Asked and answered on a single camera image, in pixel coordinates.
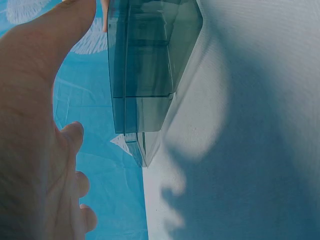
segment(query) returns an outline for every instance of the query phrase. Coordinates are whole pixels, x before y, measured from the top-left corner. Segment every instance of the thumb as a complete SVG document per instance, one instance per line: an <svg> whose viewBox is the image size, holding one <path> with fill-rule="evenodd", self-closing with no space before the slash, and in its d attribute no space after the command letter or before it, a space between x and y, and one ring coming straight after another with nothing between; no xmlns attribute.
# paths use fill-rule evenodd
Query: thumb
<svg viewBox="0 0 320 240"><path fill-rule="evenodd" d="M70 49L85 35L96 13L96 0L66 0L1 40L0 59L18 72L37 73L52 85Z"/></svg>

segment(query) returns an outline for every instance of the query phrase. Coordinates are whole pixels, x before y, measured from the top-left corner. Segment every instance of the white floral pattern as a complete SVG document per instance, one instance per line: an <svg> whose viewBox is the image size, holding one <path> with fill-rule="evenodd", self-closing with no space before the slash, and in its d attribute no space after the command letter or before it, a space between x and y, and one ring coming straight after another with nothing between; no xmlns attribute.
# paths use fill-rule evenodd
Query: white floral pattern
<svg viewBox="0 0 320 240"><path fill-rule="evenodd" d="M95 54L108 49L108 35L102 32L103 19L97 17L84 37L71 49L76 54Z"/></svg>
<svg viewBox="0 0 320 240"><path fill-rule="evenodd" d="M51 0L8 0L6 18L11 24L24 24L34 19Z"/></svg>

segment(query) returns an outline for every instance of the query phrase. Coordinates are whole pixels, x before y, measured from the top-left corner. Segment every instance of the white surface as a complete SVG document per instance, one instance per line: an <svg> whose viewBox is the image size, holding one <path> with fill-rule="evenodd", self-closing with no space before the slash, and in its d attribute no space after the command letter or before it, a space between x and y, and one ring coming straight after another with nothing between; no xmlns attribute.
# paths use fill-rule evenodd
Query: white surface
<svg viewBox="0 0 320 240"><path fill-rule="evenodd" d="M150 240L320 239L320 1L199 0L143 170Z"/></svg>

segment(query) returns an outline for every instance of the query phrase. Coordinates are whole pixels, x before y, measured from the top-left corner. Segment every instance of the fingertip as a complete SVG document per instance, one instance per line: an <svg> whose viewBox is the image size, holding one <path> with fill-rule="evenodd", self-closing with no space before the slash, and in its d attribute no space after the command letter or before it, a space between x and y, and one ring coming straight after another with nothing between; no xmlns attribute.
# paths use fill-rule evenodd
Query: fingertip
<svg viewBox="0 0 320 240"><path fill-rule="evenodd" d="M81 204L80 205L84 226L86 229L86 232L91 232L97 227L98 224L98 218L95 212L87 205Z"/></svg>
<svg viewBox="0 0 320 240"><path fill-rule="evenodd" d="M81 171L76 171L75 176L78 185L79 198L82 198L89 192L90 182L88 177Z"/></svg>
<svg viewBox="0 0 320 240"><path fill-rule="evenodd" d="M84 140L84 127L78 121L75 121L67 126L65 126L61 133L71 142L74 150L78 152L82 146Z"/></svg>

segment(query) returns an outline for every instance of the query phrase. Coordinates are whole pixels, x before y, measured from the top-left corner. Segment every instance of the transparent plastic container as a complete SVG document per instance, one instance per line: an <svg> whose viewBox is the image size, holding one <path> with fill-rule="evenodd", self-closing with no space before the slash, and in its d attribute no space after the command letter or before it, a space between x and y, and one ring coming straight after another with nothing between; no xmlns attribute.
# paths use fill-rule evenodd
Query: transparent plastic container
<svg viewBox="0 0 320 240"><path fill-rule="evenodd" d="M196 0L112 0L108 57L115 132L142 166L202 28Z"/></svg>

